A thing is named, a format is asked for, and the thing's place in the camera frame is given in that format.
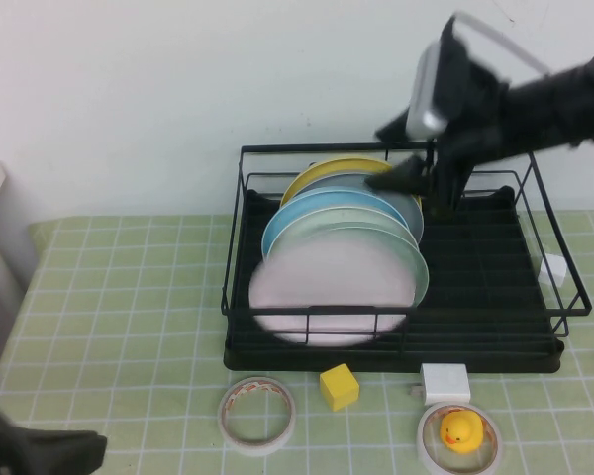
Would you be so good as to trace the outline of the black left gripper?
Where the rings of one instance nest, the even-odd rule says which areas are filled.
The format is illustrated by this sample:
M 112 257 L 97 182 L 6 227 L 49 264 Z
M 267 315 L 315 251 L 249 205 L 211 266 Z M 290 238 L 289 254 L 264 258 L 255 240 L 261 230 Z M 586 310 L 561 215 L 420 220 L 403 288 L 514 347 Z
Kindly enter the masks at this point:
M 35 474 L 93 474 L 102 467 L 107 437 L 93 430 L 26 429 Z

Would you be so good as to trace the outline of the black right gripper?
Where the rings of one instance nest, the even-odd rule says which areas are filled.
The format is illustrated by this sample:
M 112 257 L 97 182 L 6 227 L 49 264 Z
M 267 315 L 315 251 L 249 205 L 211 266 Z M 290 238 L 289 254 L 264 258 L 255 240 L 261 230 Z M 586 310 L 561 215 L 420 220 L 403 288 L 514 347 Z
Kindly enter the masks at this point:
M 414 154 L 390 169 L 368 176 L 364 182 L 374 191 L 398 194 L 429 194 L 438 214 L 450 215 L 457 207 L 473 165 L 473 131 L 497 116 L 500 96 L 505 87 L 488 68 L 469 57 L 463 40 L 454 33 L 454 23 L 444 26 L 433 93 L 433 105 L 446 121 L 445 130 L 436 138 L 437 159 L 432 168 Z M 381 143 L 404 143 L 409 110 L 375 132 Z

